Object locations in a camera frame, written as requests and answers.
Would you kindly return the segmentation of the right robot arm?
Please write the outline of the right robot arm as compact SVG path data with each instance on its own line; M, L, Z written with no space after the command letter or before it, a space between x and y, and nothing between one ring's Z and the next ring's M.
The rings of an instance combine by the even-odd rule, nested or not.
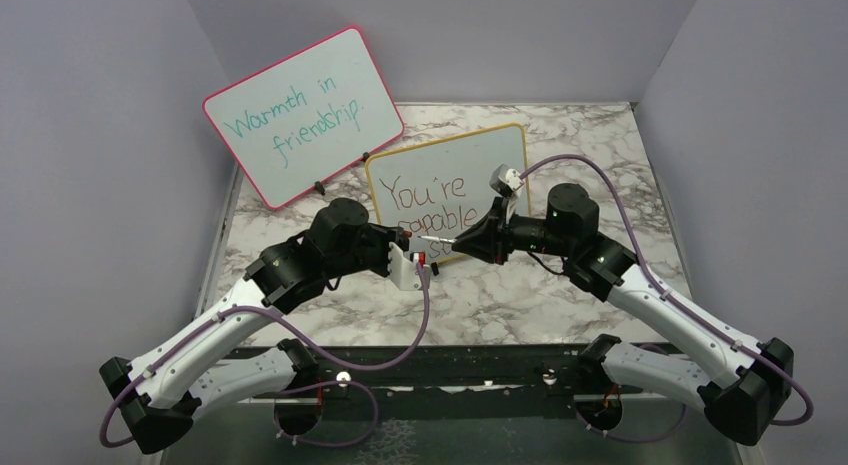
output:
M603 335L579 357L577 378L585 389L617 384L652 391L701 412L739 444L759 442L791 391L781 376L794 362L787 344L762 342L686 298L675 307L673 295L649 282L631 250L599 232L599 206L577 184L549 191L544 218L507 211L506 199L495 198L455 239L453 251L498 265L514 251L562 257L572 284L639 319L686 356L646 352Z

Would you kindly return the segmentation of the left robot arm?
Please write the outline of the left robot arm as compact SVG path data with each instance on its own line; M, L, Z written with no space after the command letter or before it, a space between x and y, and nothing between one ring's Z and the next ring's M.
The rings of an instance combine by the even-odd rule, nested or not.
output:
M106 448L136 443L145 454L181 439L195 419L223 405L284 389L313 386L311 356L332 356L284 317L338 288L343 277L370 271L400 290L429 292L431 268L410 251L403 228L370 222L364 205L336 198L311 225L265 248L243 277L210 309L164 343L131 360L113 357L99 369L112 396L99 440ZM296 336L254 362L221 365L237 345L271 323Z

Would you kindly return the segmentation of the yellow framed whiteboard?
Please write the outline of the yellow framed whiteboard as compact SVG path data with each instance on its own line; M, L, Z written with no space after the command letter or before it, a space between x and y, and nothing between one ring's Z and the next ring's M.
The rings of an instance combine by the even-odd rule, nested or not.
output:
M425 238L454 238L483 218L496 196L490 178L502 164L527 166L517 123L375 155L365 171L376 220L411 232L410 249L430 263L458 259L448 244Z

